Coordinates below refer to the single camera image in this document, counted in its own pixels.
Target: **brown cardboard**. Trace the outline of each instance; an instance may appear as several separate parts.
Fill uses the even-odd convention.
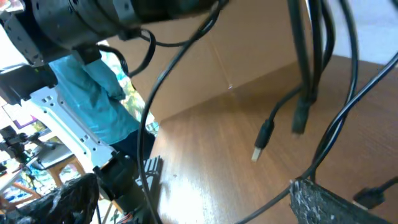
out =
[[[146,26],[158,41],[186,40],[206,15]],[[304,21],[308,26],[308,16]],[[136,68],[145,56],[143,40],[108,40]],[[155,79],[177,49],[157,47],[149,67],[132,79],[146,99]],[[199,40],[170,74],[151,108],[161,121],[205,100],[296,61],[286,1],[236,0],[213,30]]]

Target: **wooden surface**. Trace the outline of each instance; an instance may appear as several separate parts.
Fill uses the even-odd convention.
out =
[[[363,62],[360,82],[381,66]],[[251,162],[257,132],[278,99],[299,80],[290,65],[231,92],[184,111],[160,124],[152,151],[165,161],[159,212],[165,223],[233,223],[249,215],[300,175],[340,110],[348,89],[350,60],[333,57],[311,108],[305,135],[290,133],[296,100],[275,119],[270,143],[257,163]],[[398,71],[349,114],[324,163],[319,183],[347,200],[363,187],[375,187],[398,174]],[[372,213],[398,222],[398,187]],[[252,223],[296,223],[289,198]]]

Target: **usb connector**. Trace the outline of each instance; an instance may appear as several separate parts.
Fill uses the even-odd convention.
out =
[[[254,152],[251,158],[252,161],[257,162],[262,150],[267,146],[274,130],[274,125],[273,120],[266,120],[266,122],[262,124],[259,134],[257,135],[256,142],[254,143]]]

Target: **blue shirt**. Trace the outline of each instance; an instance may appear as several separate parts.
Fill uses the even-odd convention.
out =
[[[120,104],[126,95],[101,60],[82,65],[71,55],[49,63],[68,106],[104,142],[114,144],[139,128]]]

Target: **wooden desk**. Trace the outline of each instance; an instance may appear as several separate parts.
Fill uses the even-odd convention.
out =
[[[359,86],[380,66],[363,62]],[[257,132],[275,103],[300,80],[291,65],[184,111],[160,124],[152,155],[165,161],[159,212],[165,223],[233,223],[263,206],[310,164],[348,89],[350,60],[333,57],[311,108],[305,135],[290,133],[296,100],[275,119],[270,143],[251,161]],[[318,182],[351,200],[398,174],[398,71],[395,69],[349,114],[324,163]],[[398,222],[398,187],[372,213]],[[290,198],[252,223],[296,223]]]

